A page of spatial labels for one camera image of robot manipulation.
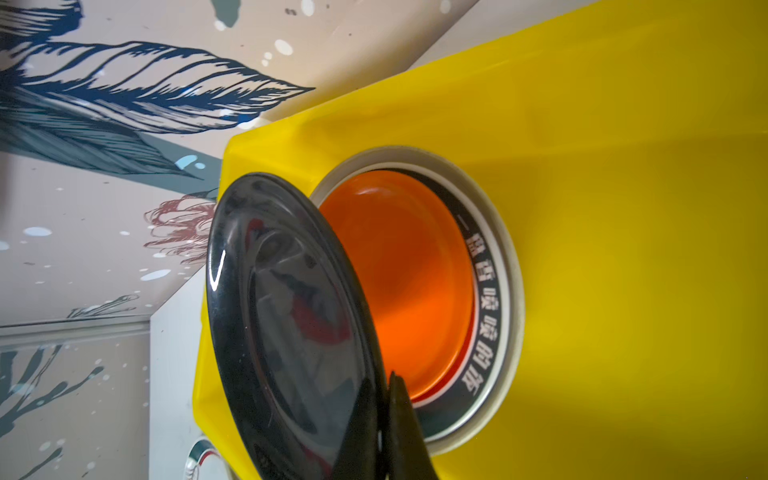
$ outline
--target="yellow surface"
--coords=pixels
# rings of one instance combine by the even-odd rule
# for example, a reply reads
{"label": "yellow surface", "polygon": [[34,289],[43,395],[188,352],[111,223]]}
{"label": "yellow surface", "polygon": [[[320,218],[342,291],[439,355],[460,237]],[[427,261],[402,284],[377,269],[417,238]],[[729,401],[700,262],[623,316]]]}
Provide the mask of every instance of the yellow surface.
{"label": "yellow surface", "polygon": [[[768,478],[766,10],[599,2],[235,137],[222,191],[409,145],[490,196],[525,342],[443,480]],[[195,415],[250,480],[203,317]]]}

